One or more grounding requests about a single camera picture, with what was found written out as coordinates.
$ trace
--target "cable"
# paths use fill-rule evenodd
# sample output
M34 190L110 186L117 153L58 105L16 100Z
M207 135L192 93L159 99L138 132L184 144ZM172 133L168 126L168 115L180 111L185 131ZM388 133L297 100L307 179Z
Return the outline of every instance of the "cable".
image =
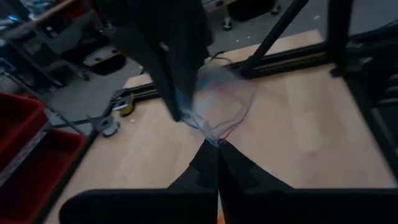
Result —
M213 56L211 56L210 61L212 61L214 59L223 59L223 60L228 61L229 63L233 63L233 61L231 59L228 59L226 57L219 57L219 55L223 54L223 53L225 53L225 51L223 51L223 50L215 53Z
M390 26L395 26L395 25L398 25L398 19L396 19L394 21L391 21L391 22L389 22L389 23L387 23L387 24L385 24L383 26L380 26L377 29L383 29L383 28L390 27Z

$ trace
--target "workbench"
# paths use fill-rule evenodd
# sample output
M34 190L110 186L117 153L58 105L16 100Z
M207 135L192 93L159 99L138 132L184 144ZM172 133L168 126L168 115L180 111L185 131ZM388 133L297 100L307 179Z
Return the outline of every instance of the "workbench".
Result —
M312 30L277 40L268 53L321 41ZM238 62L256 48L221 56ZM257 86L252 108L228 141L295 188L396 187L343 79L332 78L331 68L323 65L250 81ZM124 87L149 82L143 74ZM168 187L204 141L197 130L172 121L161 99L138 103L126 118L113 116L121 130L111 138L95 139L46 223L58 223L62 204L84 190Z

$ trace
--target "cart wheel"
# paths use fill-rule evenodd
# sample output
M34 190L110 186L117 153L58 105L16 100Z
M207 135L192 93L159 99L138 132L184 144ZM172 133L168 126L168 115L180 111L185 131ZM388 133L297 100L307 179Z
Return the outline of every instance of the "cart wheel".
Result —
M90 77L88 76L88 72L86 70L82 70L77 74L80 78L82 78L84 81L89 81Z
M230 18L225 18L223 21L223 30L229 31L232 29L232 22Z
M281 10L281 6L280 6L280 4L278 4L276 7L273 7L271 9L270 13L271 13L271 15L276 16L279 14L280 10Z

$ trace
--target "black surface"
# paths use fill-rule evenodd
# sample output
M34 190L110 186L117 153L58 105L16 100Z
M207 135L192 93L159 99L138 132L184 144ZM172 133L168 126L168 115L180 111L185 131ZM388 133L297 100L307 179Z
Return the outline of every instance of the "black surface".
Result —
M395 189L293 189L228 141L204 142L167 189L89 190L62 206L60 223L384 223L395 219Z

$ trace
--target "transparent plastic film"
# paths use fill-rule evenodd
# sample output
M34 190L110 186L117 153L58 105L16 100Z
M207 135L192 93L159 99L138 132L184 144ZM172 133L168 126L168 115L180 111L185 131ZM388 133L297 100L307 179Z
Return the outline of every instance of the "transparent plastic film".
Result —
M176 92L182 119L218 146L250 110L256 87L240 75L212 61L198 71L193 98Z

